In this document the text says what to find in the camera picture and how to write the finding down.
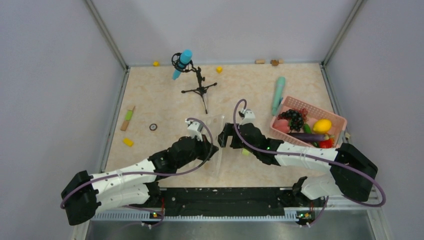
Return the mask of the clear zip top bag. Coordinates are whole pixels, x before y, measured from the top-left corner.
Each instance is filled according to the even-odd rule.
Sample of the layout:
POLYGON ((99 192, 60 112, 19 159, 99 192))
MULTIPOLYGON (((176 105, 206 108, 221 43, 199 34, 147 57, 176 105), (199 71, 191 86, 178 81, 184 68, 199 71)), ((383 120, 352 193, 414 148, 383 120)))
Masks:
POLYGON ((216 151, 210 157, 210 159, 203 165, 202 169, 205 170, 206 174, 211 178, 218 178, 220 175, 220 167, 222 161, 222 148, 219 143, 219 134, 224 128, 225 116, 222 114, 208 115, 202 121, 208 127, 212 134, 213 145, 216 147, 216 151))

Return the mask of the black grape bunch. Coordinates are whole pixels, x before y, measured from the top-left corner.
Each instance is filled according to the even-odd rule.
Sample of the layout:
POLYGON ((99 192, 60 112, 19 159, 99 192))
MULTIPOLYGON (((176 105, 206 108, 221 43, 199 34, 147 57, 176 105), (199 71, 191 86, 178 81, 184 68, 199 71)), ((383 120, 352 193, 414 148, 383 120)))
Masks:
POLYGON ((284 111, 278 115, 278 119, 283 119, 288 121, 289 130, 300 132, 302 127, 305 124, 305 117, 304 115, 294 109, 289 109, 287 111, 284 111))

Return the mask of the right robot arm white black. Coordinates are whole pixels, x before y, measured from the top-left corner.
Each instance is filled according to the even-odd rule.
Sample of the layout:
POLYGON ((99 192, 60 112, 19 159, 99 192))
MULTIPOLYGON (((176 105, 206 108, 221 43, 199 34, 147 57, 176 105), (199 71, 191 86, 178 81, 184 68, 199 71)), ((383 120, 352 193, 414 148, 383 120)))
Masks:
POLYGON ((312 200, 327 196, 344 196, 363 205, 368 203, 373 187, 380 189, 375 178, 378 167, 350 143, 336 148, 316 148, 295 145, 280 139, 268 138, 252 123, 226 123, 218 135, 224 148, 228 137, 230 147, 246 149, 266 165, 292 166, 319 171, 319 176, 304 176, 293 185, 293 200, 307 206, 312 200))

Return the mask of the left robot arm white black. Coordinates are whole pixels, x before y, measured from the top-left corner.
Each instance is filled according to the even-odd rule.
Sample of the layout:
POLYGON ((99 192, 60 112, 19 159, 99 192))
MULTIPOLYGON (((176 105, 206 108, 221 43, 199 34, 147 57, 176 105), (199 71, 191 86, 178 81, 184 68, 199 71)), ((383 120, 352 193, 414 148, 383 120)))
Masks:
POLYGON ((205 135, 201 139, 183 136, 167 149, 130 166, 96 174, 80 171, 62 190, 60 208, 65 210, 69 225, 76 226, 118 207, 154 207, 161 198, 159 180, 178 176, 179 169, 195 160, 204 165, 218 150, 205 135))

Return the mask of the lime green toy brick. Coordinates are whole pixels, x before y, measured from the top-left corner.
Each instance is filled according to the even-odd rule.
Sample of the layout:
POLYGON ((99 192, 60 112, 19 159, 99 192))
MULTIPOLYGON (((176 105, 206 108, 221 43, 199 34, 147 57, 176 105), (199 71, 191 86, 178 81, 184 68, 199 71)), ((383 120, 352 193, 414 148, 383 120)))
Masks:
POLYGON ((250 152, 247 149, 243 148, 242 151, 241 151, 241 154, 244 155, 244 156, 248 156, 250 154, 250 152))

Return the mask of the poker chip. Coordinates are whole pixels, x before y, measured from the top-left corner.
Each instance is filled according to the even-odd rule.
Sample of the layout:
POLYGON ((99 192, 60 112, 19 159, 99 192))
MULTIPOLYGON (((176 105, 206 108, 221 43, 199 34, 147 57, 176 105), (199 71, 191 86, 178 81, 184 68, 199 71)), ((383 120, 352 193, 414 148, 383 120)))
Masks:
POLYGON ((155 131, 157 129, 158 129, 158 125, 157 124, 152 123, 152 124, 149 125, 149 130, 150 131, 155 131))

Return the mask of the yellow block near left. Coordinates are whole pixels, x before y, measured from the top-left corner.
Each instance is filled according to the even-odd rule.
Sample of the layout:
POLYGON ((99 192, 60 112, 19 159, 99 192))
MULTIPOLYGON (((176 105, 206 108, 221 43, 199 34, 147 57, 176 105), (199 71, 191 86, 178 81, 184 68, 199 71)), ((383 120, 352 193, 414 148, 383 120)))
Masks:
POLYGON ((128 147, 132 147, 132 146, 134 145, 134 142, 133 142, 131 139, 129 139, 129 138, 124 138, 124 139, 122 140, 122 142, 123 142, 126 146, 128 146, 128 147))

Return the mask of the pink plastic basket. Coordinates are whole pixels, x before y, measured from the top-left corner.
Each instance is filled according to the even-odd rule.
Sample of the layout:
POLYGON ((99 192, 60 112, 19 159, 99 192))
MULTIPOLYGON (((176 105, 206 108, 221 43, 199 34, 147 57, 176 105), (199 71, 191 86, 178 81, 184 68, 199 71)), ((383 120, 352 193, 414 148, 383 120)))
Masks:
MULTIPOLYGON (((343 133, 343 131, 346 129, 347 120, 342 116, 336 115, 330 111, 326 111, 322 108, 311 105, 307 102, 304 102, 292 96, 287 96, 286 98, 282 100, 282 102, 279 105, 278 112, 281 114, 282 112, 285 112, 289 109, 301 110, 303 108, 308 110, 308 114, 305 118, 305 124, 308 124, 310 126, 312 134, 315 133, 313 131, 313 125, 316 121, 320 119, 328 119, 332 122, 332 127, 326 134, 333 135, 333 138, 334 138, 333 148, 337 148, 339 146, 338 145, 339 137, 343 133)), ((273 123, 276 120, 278 120, 278 117, 274 116, 269 125, 269 133, 273 138, 283 140, 285 142, 298 145, 298 146, 319 147, 319 144, 304 142, 297 138, 289 136, 288 133, 283 133, 274 129, 273 123)))

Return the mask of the green and wood block stick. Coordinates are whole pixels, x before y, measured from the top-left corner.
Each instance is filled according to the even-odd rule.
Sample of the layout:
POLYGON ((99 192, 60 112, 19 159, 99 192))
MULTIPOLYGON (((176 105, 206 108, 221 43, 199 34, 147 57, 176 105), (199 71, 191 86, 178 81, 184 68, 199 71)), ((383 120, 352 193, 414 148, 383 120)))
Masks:
POLYGON ((130 105, 127 108, 125 116, 124 116, 124 120, 123 120, 122 125, 120 127, 121 131, 125 132, 127 130, 128 126, 130 124, 130 121, 132 119, 132 116, 134 114, 135 109, 136 109, 135 105, 130 105))

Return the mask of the teal cylinder tube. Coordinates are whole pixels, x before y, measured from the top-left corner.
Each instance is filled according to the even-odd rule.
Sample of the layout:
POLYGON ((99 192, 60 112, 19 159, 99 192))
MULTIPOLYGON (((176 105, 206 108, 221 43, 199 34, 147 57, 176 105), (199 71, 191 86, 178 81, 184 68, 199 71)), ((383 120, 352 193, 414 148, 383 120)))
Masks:
POLYGON ((271 105, 271 114, 273 116, 276 116, 278 113, 278 109, 282 101, 282 94, 283 94, 285 85, 286 85, 286 78, 284 76, 280 76, 277 79, 275 84, 274 95, 273 95, 273 100, 271 105))

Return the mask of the red grape bunch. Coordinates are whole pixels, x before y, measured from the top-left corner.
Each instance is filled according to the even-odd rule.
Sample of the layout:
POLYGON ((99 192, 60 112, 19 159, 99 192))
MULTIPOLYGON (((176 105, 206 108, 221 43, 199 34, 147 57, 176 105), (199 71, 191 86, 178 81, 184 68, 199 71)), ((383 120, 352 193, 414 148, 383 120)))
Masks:
POLYGON ((299 110, 299 113, 301 114, 303 118, 306 118, 308 115, 308 110, 306 108, 302 108, 299 110))

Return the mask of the purple eggplant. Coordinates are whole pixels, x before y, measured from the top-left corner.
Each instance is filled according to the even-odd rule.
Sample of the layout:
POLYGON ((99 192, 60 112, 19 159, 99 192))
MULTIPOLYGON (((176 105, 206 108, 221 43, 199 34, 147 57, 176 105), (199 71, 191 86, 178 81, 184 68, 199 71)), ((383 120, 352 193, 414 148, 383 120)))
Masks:
POLYGON ((333 135, 329 135, 326 133, 318 134, 318 133, 304 133, 304 132, 290 132, 288 133, 288 135, 306 143, 322 142, 334 137, 333 135))

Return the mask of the green cucumber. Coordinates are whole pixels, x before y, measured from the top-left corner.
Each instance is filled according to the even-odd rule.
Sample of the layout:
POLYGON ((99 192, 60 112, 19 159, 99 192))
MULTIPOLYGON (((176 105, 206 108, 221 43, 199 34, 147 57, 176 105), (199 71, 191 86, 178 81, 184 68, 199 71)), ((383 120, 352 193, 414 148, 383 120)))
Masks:
POLYGON ((312 130, 311 130, 310 126, 307 123, 305 123, 302 126, 302 129, 303 129, 304 133, 306 133, 306 134, 312 134, 312 130))

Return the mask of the brown wooden piece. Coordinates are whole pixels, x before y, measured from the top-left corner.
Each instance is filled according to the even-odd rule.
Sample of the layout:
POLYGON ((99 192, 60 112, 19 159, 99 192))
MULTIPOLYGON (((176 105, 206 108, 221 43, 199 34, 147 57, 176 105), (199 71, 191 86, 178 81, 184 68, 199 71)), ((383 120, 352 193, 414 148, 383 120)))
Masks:
POLYGON ((272 59, 271 61, 270 61, 270 64, 272 65, 272 66, 274 66, 274 67, 276 67, 276 66, 278 66, 278 65, 281 65, 281 64, 283 64, 284 63, 284 60, 283 59, 272 59))

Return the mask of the blue microphone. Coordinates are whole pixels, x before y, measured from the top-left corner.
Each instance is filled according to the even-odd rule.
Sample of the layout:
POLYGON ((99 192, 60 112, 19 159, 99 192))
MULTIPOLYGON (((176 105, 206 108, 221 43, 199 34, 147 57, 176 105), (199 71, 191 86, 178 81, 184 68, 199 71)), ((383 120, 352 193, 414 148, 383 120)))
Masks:
POLYGON ((181 73, 186 70, 187 65, 192 60, 193 53, 190 49, 186 49, 183 52, 175 53, 171 58, 171 63, 174 67, 174 72, 172 74, 172 79, 176 80, 179 78, 181 73))

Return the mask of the black microphone tripod stand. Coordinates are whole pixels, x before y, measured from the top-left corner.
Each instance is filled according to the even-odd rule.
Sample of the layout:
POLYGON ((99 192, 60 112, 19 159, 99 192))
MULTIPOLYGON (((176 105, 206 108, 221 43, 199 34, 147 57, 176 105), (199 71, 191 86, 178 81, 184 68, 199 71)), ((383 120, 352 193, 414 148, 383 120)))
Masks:
POLYGON ((202 103, 203 103, 203 106, 204 106, 205 114, 208 114, 209 112, 208 112, 208 109, 207 109, 207 106, 206 106, 205 95, 208 92, 209 88, 217 86, 218 83, 215 82, 213 84, 203 86, 203 82, 206 80, 206 78, 204 76, 202 76, 202 69, 199 66, 198 67, 194 66, 192 60, 190 61, 190 63, 185 68, 185 71, 182 72, 182 73, 190 73, 190 72, 193 72, 196 75, 197 88, 182 90, 181 93, 182 94, 195 93, 195 94, 199 95, 201 97, 201 100, 202 100, 202 103))

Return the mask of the yellow lemon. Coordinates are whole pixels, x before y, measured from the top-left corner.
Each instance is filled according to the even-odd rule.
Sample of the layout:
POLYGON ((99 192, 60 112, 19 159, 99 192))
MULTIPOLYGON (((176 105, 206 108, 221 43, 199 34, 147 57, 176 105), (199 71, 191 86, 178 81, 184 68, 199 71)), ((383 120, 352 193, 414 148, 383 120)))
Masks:
POLYGON ((322 118, 314 123, 312 130, 317 134, 325 134, 332 128, 332 126, 333 124, 329 119, 322 118))

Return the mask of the red pepper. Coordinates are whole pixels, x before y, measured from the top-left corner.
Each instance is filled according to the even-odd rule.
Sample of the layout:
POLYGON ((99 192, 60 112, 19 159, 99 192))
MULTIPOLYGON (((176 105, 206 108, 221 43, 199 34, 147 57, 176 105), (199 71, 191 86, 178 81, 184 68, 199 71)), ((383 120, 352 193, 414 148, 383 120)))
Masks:
POLYGON ((327 140, 320 141, 318 143, 318 146, 320 148, 323 148, 323 149, 330 149, 330 148, 332 148, 334 146, 334 138, 329 138, 327 140))

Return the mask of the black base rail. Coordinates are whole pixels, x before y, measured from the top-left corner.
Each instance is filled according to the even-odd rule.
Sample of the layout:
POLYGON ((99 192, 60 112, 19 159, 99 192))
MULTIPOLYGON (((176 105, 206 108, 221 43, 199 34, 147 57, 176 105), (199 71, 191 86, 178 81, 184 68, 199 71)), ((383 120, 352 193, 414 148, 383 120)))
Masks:
POLYGON ((299 208, 290 189, 280 187, 163 188, 167 217, 283 216, 299 208))

